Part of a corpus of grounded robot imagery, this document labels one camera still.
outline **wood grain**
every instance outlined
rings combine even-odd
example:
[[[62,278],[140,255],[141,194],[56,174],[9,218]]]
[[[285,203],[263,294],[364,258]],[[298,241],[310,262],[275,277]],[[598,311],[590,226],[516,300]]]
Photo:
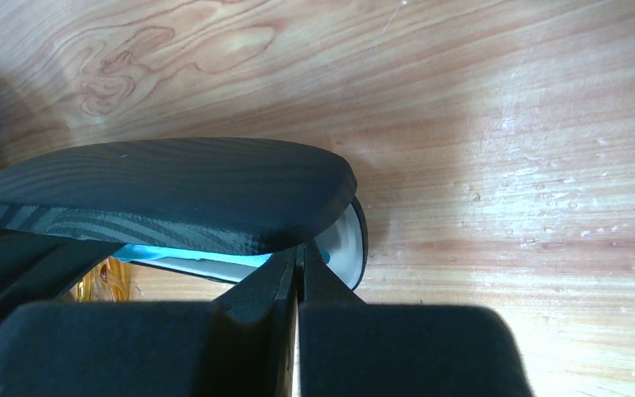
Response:
[[[0,1],[0,169],[172,136],[345,156],[363,299],[490,306],[538,396],[635,395],[635,1]]]

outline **wooden floor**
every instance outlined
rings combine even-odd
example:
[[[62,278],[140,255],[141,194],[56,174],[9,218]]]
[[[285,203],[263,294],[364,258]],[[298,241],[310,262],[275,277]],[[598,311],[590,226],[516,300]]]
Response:
[[[0,0],[0,169],[172,136],[343,155],[361,297],[490,306],[537,396],[635,396],[635,1]]]

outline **gold object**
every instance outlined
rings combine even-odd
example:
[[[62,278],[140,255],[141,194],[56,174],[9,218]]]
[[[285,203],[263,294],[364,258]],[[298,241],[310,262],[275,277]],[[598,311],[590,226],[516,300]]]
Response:
[[[76,284],[75,298],[77,302],[130,300],[130,264],[112,257],[102,261]]]

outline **black fabric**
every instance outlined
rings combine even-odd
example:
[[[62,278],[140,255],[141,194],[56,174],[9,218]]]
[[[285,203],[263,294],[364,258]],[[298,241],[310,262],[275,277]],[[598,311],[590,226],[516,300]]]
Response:
[[[236,255],[312,240],[354,198],[339,155],[265,139],[81,146],[0,172],[0,228]]]
[[[298,271],[301,285],[298,300],[310,303],[363,304],[322,259],[315,242],[307,242],[298,248]]]
[[[492,311],[456,306],[298,307],[304,397],[531,397]]]
[[[60,297],[121,246],[0,230],[0,322],[21,304]]]
[[[198,395],[216,316],[208,303],[21,307],[0,328],[0,395]]]
[[[215,298],[214,302],[239,323],[254,323],[271,315],[284,273],[295,267],[295,251],[276,252],[259,269],[236,286]]]

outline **carbon fiber pattern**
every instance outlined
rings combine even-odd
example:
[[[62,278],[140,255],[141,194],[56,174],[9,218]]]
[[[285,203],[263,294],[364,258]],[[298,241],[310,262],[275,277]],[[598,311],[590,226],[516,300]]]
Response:
[[[313,239],[354,198],[329,151],[243,138],[81,146],[0,172],[0,228],[237,255]]]

